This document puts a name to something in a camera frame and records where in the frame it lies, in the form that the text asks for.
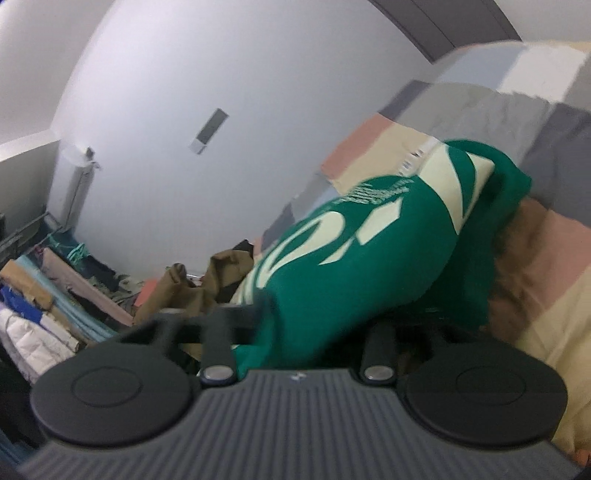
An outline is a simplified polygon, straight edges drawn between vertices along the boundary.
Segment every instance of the metal rivet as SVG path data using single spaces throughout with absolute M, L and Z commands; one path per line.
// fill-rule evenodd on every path
M 227 380 L 234 374 L 234 370 L 232 370 L 227 365 L 213 365 L 211 367 L 207 367 L 203 372 L 203 376 L 208 380 L 212 381 L 223 381 Z
M 385 380 L 390 380 L 394 376 L 394 370 L 385 365 L 374 365 L 372 367 L 367 367 L 363 374 L 369 380 L 383 382 Z

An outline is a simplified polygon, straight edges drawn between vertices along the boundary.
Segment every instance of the green shirt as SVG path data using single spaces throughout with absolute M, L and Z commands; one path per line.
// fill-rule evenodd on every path
M 241 375 L 311 367 L 354 327 L 412 302 L 466 309 L 461 325 L 485 323 L 492 239 L 529 185 L 500 151 L 450 141 L 412 176 L 369 179 L 318 208 L 285 232 L 237 292 L 238 303 L 262 289 L 275 300 L 255 344 L 235 351 Z

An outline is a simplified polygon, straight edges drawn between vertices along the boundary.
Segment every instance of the white puffer jacket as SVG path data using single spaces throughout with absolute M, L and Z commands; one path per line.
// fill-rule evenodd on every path
M 0 340 L 30 382 L 74 353 L 41 326 L 19 317 L 12 310 L 0 310 Z

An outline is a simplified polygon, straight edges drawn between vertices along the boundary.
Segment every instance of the bed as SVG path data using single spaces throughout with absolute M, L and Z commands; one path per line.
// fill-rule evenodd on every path
M 255 243 L 255 260 L 319 206 L 396 174 L 429 142 L 508 155 L 531 190 L 495 241 L 486 328 L 548 363 L 569 392 L 555 444 L 591 450 L 591 43 L 500 43 L 452 52 L 411 81 L 321 164 Z

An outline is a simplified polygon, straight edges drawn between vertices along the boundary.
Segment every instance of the black round pad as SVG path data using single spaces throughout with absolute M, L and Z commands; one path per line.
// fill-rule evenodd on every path
M 435 432 L 485 448 L 549 439 L 567 403 L 558 373 L 496 341 L 449 346 L 408 377 L 405 396 Z
M 176 364 L 146 345 L 90 348 L 37 381 L 37 420 L 65 442 L 115 447 L 170 428 L 188 409 L 191 388 Z

